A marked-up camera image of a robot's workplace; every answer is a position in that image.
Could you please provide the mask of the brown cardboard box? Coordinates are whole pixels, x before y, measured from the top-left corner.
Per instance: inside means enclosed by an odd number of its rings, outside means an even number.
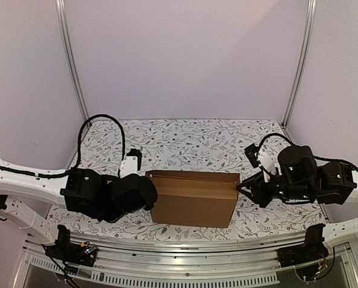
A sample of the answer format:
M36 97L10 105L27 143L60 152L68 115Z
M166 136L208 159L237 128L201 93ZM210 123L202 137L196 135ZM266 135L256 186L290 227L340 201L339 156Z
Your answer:
M158 199L151 210L154 223L227 228L234 213L238 173L151 170L145 173Z

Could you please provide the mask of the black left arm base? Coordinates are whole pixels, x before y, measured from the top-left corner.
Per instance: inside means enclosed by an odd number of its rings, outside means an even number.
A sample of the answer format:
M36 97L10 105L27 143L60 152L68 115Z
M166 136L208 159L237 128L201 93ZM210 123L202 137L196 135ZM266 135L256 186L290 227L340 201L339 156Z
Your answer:
M61 260L63 264L73 263L93 267L96 261L98 249L91 256L84 254L79 255L79 244L75 244L70 241L70 231L68 228L59 224L57 229L58 235L53 245L46 246L45 248L46 256Z

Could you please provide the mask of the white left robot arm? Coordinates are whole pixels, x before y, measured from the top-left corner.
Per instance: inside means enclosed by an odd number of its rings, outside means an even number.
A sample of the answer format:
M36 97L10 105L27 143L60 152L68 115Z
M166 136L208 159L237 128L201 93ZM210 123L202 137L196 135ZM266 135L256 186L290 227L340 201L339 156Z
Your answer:
M146 176L139 176L139 157L132 151L121 161L117 176L91 169L32 169L0 157L0 219L16 223L43 245L52 245L62 260L71 260L76 247L62 234L67 230L50 224L23 199L32 199L81 213L88 218L115 223L138 210L151 210L157 190Z

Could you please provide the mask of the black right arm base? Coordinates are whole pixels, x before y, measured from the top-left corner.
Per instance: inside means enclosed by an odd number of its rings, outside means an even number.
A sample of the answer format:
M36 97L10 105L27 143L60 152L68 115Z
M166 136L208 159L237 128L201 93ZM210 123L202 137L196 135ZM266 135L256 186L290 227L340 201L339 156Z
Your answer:
M297 268L297 277L304 281L315 281L320 276L324 263L329 255L328 249L324 246L323 229L325 224L316 224L307 228L302 244L280 248L277 250L277 260L281 267L290 267L313 262L311 266Z

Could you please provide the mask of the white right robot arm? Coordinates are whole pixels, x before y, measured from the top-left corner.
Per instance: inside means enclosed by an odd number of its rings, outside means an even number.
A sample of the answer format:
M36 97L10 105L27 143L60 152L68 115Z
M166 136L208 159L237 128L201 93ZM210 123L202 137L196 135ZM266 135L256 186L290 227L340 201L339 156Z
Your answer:
M319 158L313 155L310 147L298 145L281 150L278 166L253 145L246 148L245 154L260 172L238 184L237 191L262 208L274 199L285 205L358 202L358 168L347 161L326 159L326 163L319 166ZM297 251L300 260L309 262L317 254L353 239L358 240L358 217L310 226L302 244L283 251Z

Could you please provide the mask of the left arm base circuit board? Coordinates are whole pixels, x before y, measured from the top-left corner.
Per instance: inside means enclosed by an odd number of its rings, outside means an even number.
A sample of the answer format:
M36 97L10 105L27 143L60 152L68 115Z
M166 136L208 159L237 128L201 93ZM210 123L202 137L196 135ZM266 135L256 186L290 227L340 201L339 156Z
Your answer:
M91 244L90 242L86 241L83 242L81 244L79 244L79 255L84 254L84 255L93 255L98 249L98 246L96 244Z

